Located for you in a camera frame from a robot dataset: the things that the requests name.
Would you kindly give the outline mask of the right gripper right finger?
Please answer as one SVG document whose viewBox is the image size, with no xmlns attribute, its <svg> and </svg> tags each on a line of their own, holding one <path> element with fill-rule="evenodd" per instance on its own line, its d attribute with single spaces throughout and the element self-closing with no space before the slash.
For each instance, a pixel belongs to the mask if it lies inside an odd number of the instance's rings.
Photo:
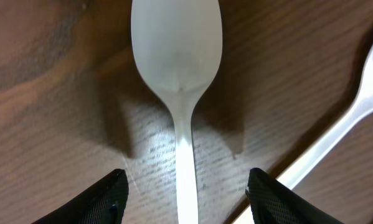
<svg viewBox="0 0 373 224">
<path fill-rule="evenodd" d="M 259 168 L 250 170 L 246 195 L 256 224 L 341 224 Z"/>
</svg>

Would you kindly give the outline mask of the white spoon of four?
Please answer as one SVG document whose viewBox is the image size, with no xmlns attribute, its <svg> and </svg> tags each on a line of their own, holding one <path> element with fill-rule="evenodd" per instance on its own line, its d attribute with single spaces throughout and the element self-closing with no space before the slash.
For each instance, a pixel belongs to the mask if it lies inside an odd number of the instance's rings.
<svg viewBox="0 0 373 224">
<path fill-rule="evenodd" d="M 365 58 L 359 88 L 351 105 L 309 148 L 274 179 L 293 191 L 358 122 L 372 113 L 373 44 Z M 256 224 L 253 220 L 251 207 L 246 208 L 235 222 Z"/>
<path fill-rule="evenodd" d="M 198 223 L 191 118 L 222 57 L 219 2 L 133 0 L 131 44 L 140 76 L 174 122 L 178 222 Z"/>
</svg>

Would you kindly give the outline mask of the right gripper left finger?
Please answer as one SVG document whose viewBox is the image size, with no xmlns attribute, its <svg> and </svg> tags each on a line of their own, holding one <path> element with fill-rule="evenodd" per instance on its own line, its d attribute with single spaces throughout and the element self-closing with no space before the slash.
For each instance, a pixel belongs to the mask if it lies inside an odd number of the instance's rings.
<svg viewBox="0 0 373 224">
<path fill-rule="evenodd" d="M 115 169 L 33 224 L 121 224 L 128 195 L 126 172 Z"/>
</svg>

